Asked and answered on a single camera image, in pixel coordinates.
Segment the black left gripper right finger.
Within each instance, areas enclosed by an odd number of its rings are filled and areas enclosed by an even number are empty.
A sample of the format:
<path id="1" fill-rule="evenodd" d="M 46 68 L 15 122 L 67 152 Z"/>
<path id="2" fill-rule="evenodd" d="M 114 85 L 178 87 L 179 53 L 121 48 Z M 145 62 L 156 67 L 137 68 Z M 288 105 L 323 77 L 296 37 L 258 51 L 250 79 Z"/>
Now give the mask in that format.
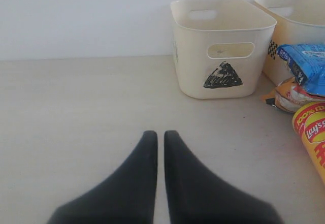
<path id="1" fill-rule="evenodd" d="M 164 134 L 165 184 L 171 223 L 281 223 L 275 208 L 209 170 L 177 131 Z"/>

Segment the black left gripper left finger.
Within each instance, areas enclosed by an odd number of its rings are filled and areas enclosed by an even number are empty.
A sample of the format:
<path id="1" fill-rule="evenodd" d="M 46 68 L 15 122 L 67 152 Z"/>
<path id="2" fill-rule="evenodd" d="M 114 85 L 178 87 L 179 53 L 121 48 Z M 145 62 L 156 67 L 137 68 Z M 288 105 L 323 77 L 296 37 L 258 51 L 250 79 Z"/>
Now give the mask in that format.
<path id="1" fill-rule="evenodd" d="M 48 223 L 153 223 L 157 165 L 157 133 L 145 131 L 108 178 L 58 207 Z"/>

